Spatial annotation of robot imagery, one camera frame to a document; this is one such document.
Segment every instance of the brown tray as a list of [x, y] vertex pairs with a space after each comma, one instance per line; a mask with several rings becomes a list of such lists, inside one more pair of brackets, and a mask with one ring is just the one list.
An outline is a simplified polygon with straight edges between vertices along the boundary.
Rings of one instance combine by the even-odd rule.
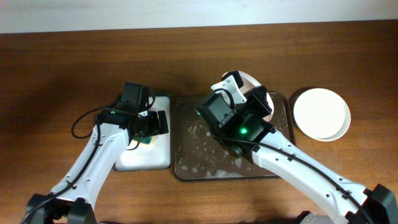
[[[269, 94], [274, 102], [274, 115], [270, 123], [295, 144], [286, 97], [278, 92]], [[208, 136], [207, 125], [194, 110], [197, 101], [204, 96], [182, 97], [172, 110], [172, 169], [176, 178], [198, 181], [276, 177], [256, 164], [231, 156]]]

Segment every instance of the green led indicator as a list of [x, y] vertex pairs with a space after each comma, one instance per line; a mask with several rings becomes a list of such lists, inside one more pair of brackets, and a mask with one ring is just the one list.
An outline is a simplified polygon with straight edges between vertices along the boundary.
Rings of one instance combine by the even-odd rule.
[[246, 128], [241, 129], [241, 134], [246, 134], [247, 132], [248, 132], [248, 130]]

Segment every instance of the brown table surface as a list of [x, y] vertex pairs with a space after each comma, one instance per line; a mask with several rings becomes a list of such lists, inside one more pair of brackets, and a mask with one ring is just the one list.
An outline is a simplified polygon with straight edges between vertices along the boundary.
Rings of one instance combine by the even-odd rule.
[[[335, 172], [398, 195], [398, 21], [0, 35], [0, 223], [17, 223], [34, 193], [47, 194], [86, 140], [74, 120], [112, 101], [126, 81], [173, 98], [209, 92], [242, 70], [289, 97], [317, 86], [347, 102], [351, 127], [296, 142]], [[92, 127], [92, 118], [79, 134]], [[323, 213], [282, 179], [183, 183], [171, 169], [111, 171], [98, 221], [236, 223]]]

